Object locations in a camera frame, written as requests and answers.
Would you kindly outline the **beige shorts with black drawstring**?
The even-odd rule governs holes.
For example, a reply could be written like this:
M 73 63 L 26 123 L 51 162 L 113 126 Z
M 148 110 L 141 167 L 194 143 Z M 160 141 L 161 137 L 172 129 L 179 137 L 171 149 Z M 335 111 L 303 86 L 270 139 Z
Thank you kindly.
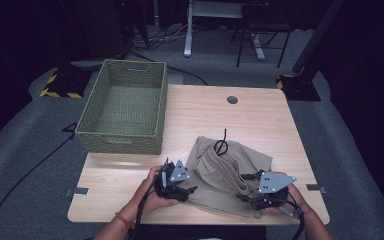
M 190 178 L 180 184 L 181 188 L 197 189 L 188 202 L 204 208 L 239 215 L 246 218 L 261 218 L 262 212 L 238 195 L 252 196 L 258 190 L 256 180 L 245 180 L 243 174 L 255 174 L 271 169 L 272 158 L 241 143 L 200 136 L 189 154 L 186 163 Z

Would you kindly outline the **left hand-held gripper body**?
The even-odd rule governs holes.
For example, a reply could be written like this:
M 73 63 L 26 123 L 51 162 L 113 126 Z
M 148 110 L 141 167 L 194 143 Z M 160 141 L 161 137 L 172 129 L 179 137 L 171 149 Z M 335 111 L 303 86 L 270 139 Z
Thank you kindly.
M 181 160 L 176 163 L 166 161 L 155 177 L 154 189 L 159 197 L 176 199 L 179 195 L 189 195 L 186 189 L 180 187 L 188 179 L 189 174 Z

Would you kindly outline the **white desk frame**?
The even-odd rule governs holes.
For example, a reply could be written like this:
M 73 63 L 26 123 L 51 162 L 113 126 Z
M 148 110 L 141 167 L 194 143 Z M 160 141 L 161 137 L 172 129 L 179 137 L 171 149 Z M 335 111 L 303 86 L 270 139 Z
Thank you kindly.
M 188 58 L 192 55 L 194 17 L 215 17 L 240 19 L 243 3 L 228 2 L 227 0 L 188 0 L 187 32 L 183 55 Z

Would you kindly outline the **person's right hand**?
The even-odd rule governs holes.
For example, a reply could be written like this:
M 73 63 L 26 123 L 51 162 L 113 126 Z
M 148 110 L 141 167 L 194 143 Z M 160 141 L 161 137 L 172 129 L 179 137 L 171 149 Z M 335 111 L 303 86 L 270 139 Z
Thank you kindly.
M 306 200 L 299 192 L 294 184 L 289 184 L 287 200 L 292 204 L 285 203 L 280 207 L 268 207 L 263 210 L 264 214 L 282 215 L 296 218 L 300 213 L 306 215 L 312 212 L 312 208 L 307 204 Z

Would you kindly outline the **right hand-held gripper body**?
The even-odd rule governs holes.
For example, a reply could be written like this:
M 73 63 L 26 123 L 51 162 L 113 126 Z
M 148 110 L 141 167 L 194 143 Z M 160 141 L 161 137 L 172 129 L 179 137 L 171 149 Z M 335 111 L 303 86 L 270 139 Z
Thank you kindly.
M 274 172 L 262 172 L 251 206 L 256 210 L 279 207 L 288 200 L 288 186 L 297 180 L 294 176 Z

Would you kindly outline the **person's left hand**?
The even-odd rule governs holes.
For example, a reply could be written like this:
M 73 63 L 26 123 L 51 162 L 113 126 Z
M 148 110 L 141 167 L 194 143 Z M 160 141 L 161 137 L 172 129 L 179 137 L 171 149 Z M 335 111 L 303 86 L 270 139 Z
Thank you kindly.
M 176 199 L 165 199 L 159 197 L 155 192 L 147 193 L 148 189 L 153 187 L 153 180 L 160 172 L 160 170 L 160 166 L 152 167 L 147 177 L 142 181 L 142 183 L 135 191 L 133 197 L 129 201 L 129 204 L 132 205 L 135 210 L 138 210 L 139 204 L 144 197 L 147 197 L 147 200 L 143 207 L 143 214 L 151 213 L 159 208 L 172 207 L 179 203 L 179 201 Z

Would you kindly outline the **yellow black striped stand base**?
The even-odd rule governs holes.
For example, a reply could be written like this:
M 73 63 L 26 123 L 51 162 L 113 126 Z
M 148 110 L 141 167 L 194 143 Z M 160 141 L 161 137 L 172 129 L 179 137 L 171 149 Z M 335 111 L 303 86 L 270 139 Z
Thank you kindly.
M 320 96 L 314 84 L 311 81 L 304 80 L 301 76 L 279 75 L 276 77 L 276 86 L 289 101 L 320 101 Z
M 41 91 L 40 96 L 83 98 L 90 78 L 91 72 L 88 71 L 62 72 L 55 70 Z

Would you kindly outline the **green woven basket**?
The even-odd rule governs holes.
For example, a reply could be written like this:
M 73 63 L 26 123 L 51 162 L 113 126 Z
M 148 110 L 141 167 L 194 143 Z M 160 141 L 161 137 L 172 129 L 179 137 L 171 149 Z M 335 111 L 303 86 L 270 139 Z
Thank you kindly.
M 105 60 L 76 127 L 89 152 L 159 155 L 167 102 L 164 62 Z

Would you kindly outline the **dark box-shaped equipment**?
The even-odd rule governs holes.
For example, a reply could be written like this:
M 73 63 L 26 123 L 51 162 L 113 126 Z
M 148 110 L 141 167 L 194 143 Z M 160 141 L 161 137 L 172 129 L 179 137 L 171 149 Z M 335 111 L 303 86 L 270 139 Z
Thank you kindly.
M 121 58 L 124 42 L 114 0 L 79 0 L 78 7 L 91 48 L 99 54 Z

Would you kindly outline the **black chair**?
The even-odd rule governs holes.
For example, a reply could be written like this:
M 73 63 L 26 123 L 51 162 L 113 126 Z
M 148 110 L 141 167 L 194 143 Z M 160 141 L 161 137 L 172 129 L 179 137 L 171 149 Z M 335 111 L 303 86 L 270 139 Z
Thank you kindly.
M 240 65 L 245 36 L 249 34 L 252 40 L 258 40 L 260 34 L 268 34 L 270 38 L 265 44 L 258 43 L 253 48 L 257 50 L 267 47 L 268 49 L 280 50 L 277 63 L 277 67 L 280 67 L 293 30 L 294 11 L 291 10 L 291 7 L 292 4 L 289 0 L 248 0 L 241 7 L 241 18 L 238 20 L 231 38 L 233 41 L 237 33 L 240 33 L 236 66 Z M 271 46 L 271 42 L 279 33 L 285 34 L 283 44 L 279 47 Z

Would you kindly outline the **grey metal table bracket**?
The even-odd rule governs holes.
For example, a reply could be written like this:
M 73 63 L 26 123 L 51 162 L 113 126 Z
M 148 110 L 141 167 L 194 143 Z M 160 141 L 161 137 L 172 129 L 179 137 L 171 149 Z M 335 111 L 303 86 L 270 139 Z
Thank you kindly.
M 327 193 L 325 187 L 320 186 L 318 184 L 306 184 L 306 187 L 307 187 L 308 191 L 319 191 L 322 194 L 326 194 Z
M 67 189 L 64 193 L 64 196 L 72 197 L 76 195 L 87 195 L 89 192 L 89 188 L 76 187 L 73 189 Z

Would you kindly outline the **dark slanted post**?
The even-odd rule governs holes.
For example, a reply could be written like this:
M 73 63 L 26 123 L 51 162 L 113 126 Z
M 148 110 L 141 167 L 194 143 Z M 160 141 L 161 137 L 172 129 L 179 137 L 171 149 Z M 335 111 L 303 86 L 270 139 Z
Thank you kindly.
M 296 74 L 302 74 L 305 70 L 310 69 L 310 65 L 317 58 L 317 52 L 320 44 L 322 43 L 324 35 L 328 31 L 330 25 L 333 23 L 345 0 L 329 1 L 330 4 L 326 7 L 325 12 L 318 22 L 312 37 L 292 67 L 292 71 Z

